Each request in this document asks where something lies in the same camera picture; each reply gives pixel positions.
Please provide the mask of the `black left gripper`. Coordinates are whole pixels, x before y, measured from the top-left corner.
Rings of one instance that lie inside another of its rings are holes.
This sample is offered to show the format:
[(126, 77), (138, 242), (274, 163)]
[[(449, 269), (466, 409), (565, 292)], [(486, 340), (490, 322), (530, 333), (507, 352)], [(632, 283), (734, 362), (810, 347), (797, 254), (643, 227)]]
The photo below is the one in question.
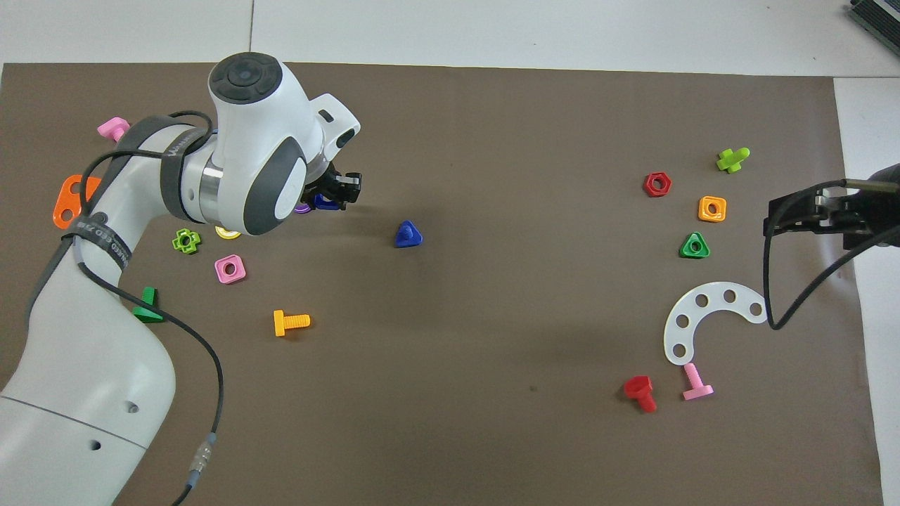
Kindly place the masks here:
[(362, 174), (350, 172), (341, 175), (335, 169), (332, 162), (327, 164), (324, 172), (316, 180), (306, 183), (303, 193), (303, 202), (313, 202), (316, 195), (323, 195), (325, 199), (337, 202), (340, 210), (347, 210), (350, 205), (350, 196), (343, 193), (360, 193), (362, 190)]

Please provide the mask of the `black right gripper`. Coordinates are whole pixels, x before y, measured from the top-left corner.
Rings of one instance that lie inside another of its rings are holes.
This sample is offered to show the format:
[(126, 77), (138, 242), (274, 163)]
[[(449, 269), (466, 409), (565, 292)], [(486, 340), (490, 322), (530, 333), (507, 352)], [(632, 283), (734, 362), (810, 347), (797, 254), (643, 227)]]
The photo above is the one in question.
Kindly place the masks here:
[[(899, 164), (881, 169), (866, 180), (871, 183), (899, 183)], [(840, 192), (843, 185), (812, 185), (769, 202), (769, 215), (764, 220), (764, 235), (785, 233), (814, 233), (832, 235), (844, 233), (835, 224), (832, 212), (837, 205), (829, 193)], [(854, 249), (875, 235), (886, 233), (899, 223), (898, 191), (893, 193), (860, 189), (849, 198), (847, 210), (858, 214), (863, 224), (861, 233), (843, 235), (843, 247)], [(878, 246), (899, 247), (898, 233), (881, 241)]]

